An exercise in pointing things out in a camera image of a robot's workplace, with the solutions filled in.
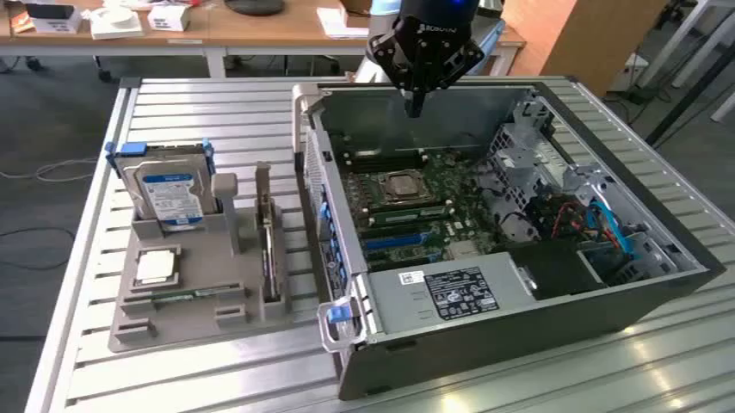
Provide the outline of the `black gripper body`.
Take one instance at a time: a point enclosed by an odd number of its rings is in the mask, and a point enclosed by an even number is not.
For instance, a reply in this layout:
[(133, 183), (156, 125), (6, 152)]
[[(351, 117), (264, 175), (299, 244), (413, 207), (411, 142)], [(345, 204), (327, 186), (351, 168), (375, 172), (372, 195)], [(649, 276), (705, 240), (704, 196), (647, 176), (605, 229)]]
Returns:
[(401, 1), (395, 37), (401, 46), (415, 46), (429, 40), (464, 45), (471, 39), (471, 22), (479, 7), (477, 0)]

